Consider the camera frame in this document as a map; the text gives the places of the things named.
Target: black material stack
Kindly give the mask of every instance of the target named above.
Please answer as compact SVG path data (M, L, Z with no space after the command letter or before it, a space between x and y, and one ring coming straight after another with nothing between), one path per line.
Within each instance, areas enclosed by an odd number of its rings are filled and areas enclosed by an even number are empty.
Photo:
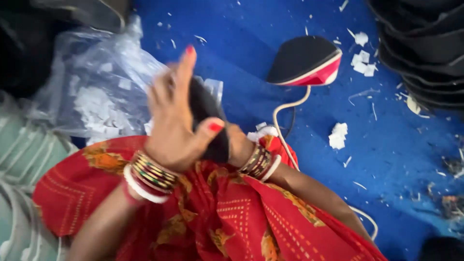
M367 0L381 62L426 108L464 111L464 0Z

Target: red fabric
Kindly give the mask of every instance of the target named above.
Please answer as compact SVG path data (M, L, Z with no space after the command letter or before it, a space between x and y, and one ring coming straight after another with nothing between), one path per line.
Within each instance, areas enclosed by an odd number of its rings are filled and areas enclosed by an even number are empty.
M40 179L33 200L56 235L75 235L119 184L145 136L84 148ZM290 164L278 138L261 144ZM386 261L355 232L273 184L196 162L164 204L140 207L117 260Z

